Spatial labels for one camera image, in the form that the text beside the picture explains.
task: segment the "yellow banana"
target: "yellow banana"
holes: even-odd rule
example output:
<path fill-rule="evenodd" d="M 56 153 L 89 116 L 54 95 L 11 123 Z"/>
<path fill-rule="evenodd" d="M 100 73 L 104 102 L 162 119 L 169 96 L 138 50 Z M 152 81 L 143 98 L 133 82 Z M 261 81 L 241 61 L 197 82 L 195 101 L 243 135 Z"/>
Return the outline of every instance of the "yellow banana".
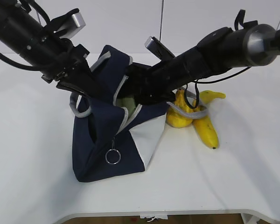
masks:
<path fill-rule="evenodd" d="M 206 90 L 206 91 L 202 91 L 199 94 L 200 99 L 205 103 L 208 104 L 211 101 L 213 101 L 213 99 L 215 98 L 226 98 L 226 95 L 224 93 L 221 92 L 213 92 L 211 90 Z"/>
<path fill-rule="evenodd" d="M 188 105 L 185 103 L 184 99 L 183 99 L 183 93 L 184 90 L 178 90 L 175 94 L 175 102 L 174 104 L 178 107 L 180 107 L 181 109 L 183 109 L 185 112 L 187 113 L 192 113 L 193 110 L 191 108 L 188 107 Z M 167 124 L 169 124 L 172 127 L 175 128 L 181 128 L 181 127 L 186 127 L 189 126 L 192 123 L 192 119 L 189 118 L 185 118 L 182 115 L 180 115 L 179 113 L 175 112 L 172 108 L 169 108 L 167 111 L 167 118 L 166 118 L 166 122 Z"/>
<path fill-rule="evenodd" d="M 201 141 L 208 147 L 216 149 L 219 147 L 219 139 L 209 116 L 193 120 L 193 125 Z"/>
<path fill-rule="evenodd" d="M 206 90 L 201 92 L 199 97 L 205 104 L 208 104 L 215 98 L 226 98 L 226 95 L 221 92 L 213 92 L 211 90 Z M 198 107 L 194 109 L 194 111 L 195 112 L 200 111 L 200 108 L 201 107 Z M 193 125 L 201 141 L 206 146 L 212 149 L 219 147 L 219 139 L 209 116 L 205 116 L 204 118 L 194 120 Z"/>

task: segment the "white table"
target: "white table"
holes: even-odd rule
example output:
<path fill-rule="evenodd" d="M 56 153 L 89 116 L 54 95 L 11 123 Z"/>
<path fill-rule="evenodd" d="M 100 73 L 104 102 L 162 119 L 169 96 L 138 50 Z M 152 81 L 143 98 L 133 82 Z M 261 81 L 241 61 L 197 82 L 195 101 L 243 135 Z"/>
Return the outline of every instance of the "white table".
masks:
<path fill-rule="evenodd" d="M 150 54 L 132 56 L 158 62 Z M 200 85 L 227 95 L 210 106 L 219 149 L 205 147 L 193 127 L 166 125 L 148 171 L 92 183 L 79 183 L 72 171 L 69 93 L 40 77 L 0 61 L 1 224 L 204 213 L 248 213 L 280 223 L 280 58 Z"/>

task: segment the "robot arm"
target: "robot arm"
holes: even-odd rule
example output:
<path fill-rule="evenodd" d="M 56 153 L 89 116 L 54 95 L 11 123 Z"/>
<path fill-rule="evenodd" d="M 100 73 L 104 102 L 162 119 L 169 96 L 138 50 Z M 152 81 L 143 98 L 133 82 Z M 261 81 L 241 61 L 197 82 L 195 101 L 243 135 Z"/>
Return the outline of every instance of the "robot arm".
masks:
<path fill-rule="evenodd" d="M 0 41 L 32 66 L 11 61 L 6 63 L 26 70 L 41 71 L 43 80 L 57 81 L 57 88 L 88 97 L 102 91 L 91 74 L 86 57 L 89 51 L 74 46 L 69 38 L 85 24 L 78 9 L 50 20 L 34 0 L 0 0 Z M 45 19 L 43 27 L 28 13 L 31 7 Z M 172 90 L 195 80 L 227 72 L 235 67 L 264 66 L 280 55 L 280 30 L 257 21 L 244 23 L 245 11 L 236 18 L 235 31 L 224 27 L 203 38 L 195 47 L 175 57 L 156 38 L 146 47 L 161 62 L 155 66 L 134 63 L 127 68 L 129 79 L 119 97 L 133 96 L 137 103 L 156 104 L 174 101 Z"/>
<path fill-rule="evenodd" d="M 153 67 L 132 64 L 120 97 L 134 95 L 141 104 L 172 101 L 172 90 L 198 79 L 220 75 L 232 68 L 265 66 L 280 55 L 280 30 L 257 21 L 244 23 L 240 10 L 233 31 L 224 27 L 203 38 L 195 47 L 175 57 L 157 39 L 146 47 L 161 59 Z"/>
<path fill-rule="evenodd" d="M 34 0 L 0 0 L 0 41 L 33 66 L 11 61 L 0 53 L 0 59 L 20 69 L 41 71 L 43 80 L 57 81 L 57 88 L 85 96 L 97 96 L 101 88 L 95 82 L 86 61 L 89 51 L 74 46 L 72 37 L 85 24 L 78 9 L 49 20 Z M 30 6 L 45 18 L 43 27 L 29 15 Z"/>

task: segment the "white fabric panel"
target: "white fabric panel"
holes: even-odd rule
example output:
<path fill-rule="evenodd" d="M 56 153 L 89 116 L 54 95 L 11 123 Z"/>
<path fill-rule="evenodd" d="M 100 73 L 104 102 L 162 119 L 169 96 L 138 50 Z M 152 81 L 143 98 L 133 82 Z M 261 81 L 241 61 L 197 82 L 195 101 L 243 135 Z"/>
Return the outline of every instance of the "white fabric panel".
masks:
<path fill-rule="evenodd" d="M 145 169 L 147 169 L 150 159 L 154 154 L 154 150 L 162 136 L 165 121 L 166 114 L 148 120 L 130 129 L 130 133 L 144 163 Z"/>

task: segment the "wire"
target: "wire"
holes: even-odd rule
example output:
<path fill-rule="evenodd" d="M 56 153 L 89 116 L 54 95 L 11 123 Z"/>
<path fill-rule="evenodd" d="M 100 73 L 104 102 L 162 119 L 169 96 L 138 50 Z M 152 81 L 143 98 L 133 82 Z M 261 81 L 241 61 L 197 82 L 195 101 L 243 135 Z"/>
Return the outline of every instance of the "wire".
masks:
<path fill-rule="evenodd" d="M 34 8 L 41 16 L 42 18 L 46 21 L 46 23 L 50 23 L 50 18 L 48 14 L 43 10 L 43 8 L 38 5 L 34 0 L 28 1 L 29 5 Z"/>
<path fill-rule="evenodd" d="M 250 68 L 251 68 L 251 67 L 247 67 L 247 68 L 245 68 L 245 69 L 243 69 L 243 70 L 241 70 L 241 71 L 239 71 L 239 72 L 237 72 L 237 73 L 235 73 L 235 74 L 233 74 L 233 75 L 231 75 L 231 76 L 228 76 L 228 77 L 225 77 L 225 78 L 221 78 L 221 79 L 218 79 L 218 80 L 215 80 L 215 81 L 209 81 L 209 82 L 198 82 L 198 81 L 193 81 L 193 82 L 196 83 L 196 84 L 212 84 L 212 83 L 218 83 L 218 82 L 224 81 L 224 80 L 226 80 L 226 79 L 235 77 L 235 76 L 237 76 L 237 75 L 239 75 L 239 74 L 241 74 L 241 73 L 247 71 L 247 70 L 250 69 Z"/>
<path fill-rule="evenodd" d="M 196 109 L 199 105 L 199 101 L 200 101 L 200 98 L 199 98 L 199 90 L 198 90 L 198 86 L 197 86 L 197 82 L 195 83 L 195 91 L 196 91 L 196 102 L 195 102 L 195 106 L 192 106 L 192 104 L 190 104 L 190 102 L 188 101 L 188 98 L 187 98 L 187 90 L 188 90 L 188 84 L 187 84 L 187 87 L 186 87 L 186 90 L 185 92 L 183 92 L 183 99 L 184 101 L 186 102 L 186 104 L 188 105 L 189 108 L 191 109 Z"/>
<path fill-rule="evenodd" d="M 159 38 L 160 41 L 162 38 L 163 14 L 164 14 L 164 0 L 162 0 L 162 6 L 161 6 L 161 25 L 160 25 L 160 38 Z"/>
<path fill-rule="evenodd" d="M 28 66 L 28 65 L 17 63 L 1 53 L 0 53 L 0 60 L 4 61 L 5 63 L 7 63 L 9 65 L 12 65 L 12 66 L 18 68 L 18 69 L 23 69 L 23 70 L 28 70 L 28 71 L 42 71 L 42 70 L 49 69 L 55 65 L 55 63 L 51 63 L 49 65 L 44 65 L 44 66 Z"/>

